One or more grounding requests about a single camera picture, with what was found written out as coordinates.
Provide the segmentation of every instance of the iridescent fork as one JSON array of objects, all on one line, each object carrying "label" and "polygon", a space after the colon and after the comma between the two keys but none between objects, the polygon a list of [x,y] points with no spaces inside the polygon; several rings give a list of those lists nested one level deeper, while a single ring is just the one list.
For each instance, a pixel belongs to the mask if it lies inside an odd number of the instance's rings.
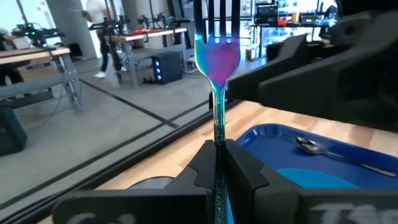
[{"label": "iridescent fork", "polygon": [[193,0],[195,23],[195,63],[213,90],[214,140],[217,148],[215,222],[228,222],[226,185],[221,166],[225,149],[225,86],[238,69],[240,55],[240,1],[232,0],[231,41],[226,38],[226,0],[220,0],[220,41],[215,38],[214,0],[208,0],[208,38],[204,39],[202,0]]}]

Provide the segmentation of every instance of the concrete floor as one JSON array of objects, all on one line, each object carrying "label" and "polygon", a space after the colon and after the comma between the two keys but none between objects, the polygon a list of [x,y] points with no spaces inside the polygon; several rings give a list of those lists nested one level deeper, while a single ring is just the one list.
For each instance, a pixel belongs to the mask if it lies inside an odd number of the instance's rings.
[{"label": "concrete floor", "polygon": [[[244,55],[242,58],[235,75],[265,63],[249,63]],[[109,80],[96,79],[93,75],[98,71],[97,59],[75,65],[88,84],[81,89],[84,112],[73,109],[67,99],[60,100],[51,119],[57,100],[16,110],[29,140],[23,152],[0,157],[0,179],[6,180],[0,182],[0,219],[70,187],[208,111],[204,102],[210,84],[200,75],[186,75],[183,80],[167,85],[142,85],[134,90],[129,80],[116,86]],[[145,76],[150,72],[139,73]],[[54,88],[54,95],[59,91],[60,87]],[[124,147],[109,150],[124,141],[128,143]]]}]

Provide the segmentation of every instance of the workbench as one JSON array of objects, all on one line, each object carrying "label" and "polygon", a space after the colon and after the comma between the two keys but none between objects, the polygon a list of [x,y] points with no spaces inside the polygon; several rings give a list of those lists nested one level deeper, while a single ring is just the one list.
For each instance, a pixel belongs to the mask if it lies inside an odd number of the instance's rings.
[{"label": "workbench", "polygon": [[51,54],[40,48],[0,52],[0,65],[53,56],[54,64],[58,70],[58,73],[54,75],[0,87],[0,100],[32,91],[45,90],[55,85],[63,85],[70,103],[82,109],[80,101],[81,84],[78,81],[78,72],[69,53],[70,50],[66,47],[56,47],[51,50]]},{"label": "workbench", "polygon": [[[127,58],[127,65],[124,65],[128,68],[130,77],[131,77],[131,85],[133,88],[139,88],[139,84],[141,83],[138,76],[137,76],[137,66],[136,63],[156,56],[158,54],[166,53],[166,52],[181,52],[181,58],[184,69],[186,69],[187,65],[187,55],[185,55],[186,45],[185,45],[185,35],[184,32],[187,31],[187,28],[177,28],[174,30],[159,30],[156,32],[148,32],[143,34],[134,34],[134,35],[125,35],[125,36],[111,36],[107,37],[107,40],[112,40],[117,44],[121,44],[123,46],[124,53]],[[144,46],[141,49],[133,49],[132,44],[135,40],[144,40],[144,43],[149,41],[151,37],[160,37],[165,35],[172,35],[176,34],[179,35],[180,38],[178,42],[174,40],[174,45],[164,47],[162,49],[150,49]]]},{"label": "workbench", "polygon": [[[398,156],[398,134],[396,133],[266,108],[248,101],[241,102],[227,111],[225,123],[228,139],[237,139],[258,124],[278,123]],[[186,133],[153,156],[120,172],[116,177],[100,185],[98,189],[124,190],[150,177],[176,177],[207,139],[213,139],[212,121]],[[40,224],[51,223],[51,217],[40,222]]]}]

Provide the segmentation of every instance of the blue tray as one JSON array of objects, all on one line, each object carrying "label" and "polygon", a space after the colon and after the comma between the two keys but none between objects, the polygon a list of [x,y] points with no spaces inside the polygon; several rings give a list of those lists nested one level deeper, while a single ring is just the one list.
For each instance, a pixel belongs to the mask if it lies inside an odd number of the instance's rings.
[{"label": "blue tray", "polygon": [[275,170],[312,170],[345,180],[360,189],[398,189],[398,178],[323,155],[311,155],[294,141],[296,136],[315,141],[330,152],[398,173],[398,158],[280,124],[261,124],[236,142]]}]

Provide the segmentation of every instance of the silver spoon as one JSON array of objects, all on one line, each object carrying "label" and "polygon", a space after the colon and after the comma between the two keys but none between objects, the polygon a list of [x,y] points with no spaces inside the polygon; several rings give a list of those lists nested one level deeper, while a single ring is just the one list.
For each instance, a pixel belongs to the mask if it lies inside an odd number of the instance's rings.
[{"label": "silver spoon", "polygon": [[380,174],[384,174],[387,175],[389,177],[396,177],[396,173],[391,172],[391,171],[386,171],[377,167],[373,167],[370,165],[366,165],[357,161],[354,161],[352,159],[349,159],[345,156],[341,156],[339,154],[335,154],[333,152],[327,151],[326,149],[320,148],[319,146],[317,146],[313,141],[309,141],[305,138],[301,138],[301,137],[296,137],[295,138],[296,143],[300,146],[301,149],[303,149],[305,152],[313,154],[313,155],[319,155],[319,154],[326,154],[326,155],[331,155],[331,156],[335,156],[335,157],[339,157],[340,159],[344,159],[352,164],[356,164],[359,166],[363,166],[365,168],[368,168],[370,170],[376,171]]}]

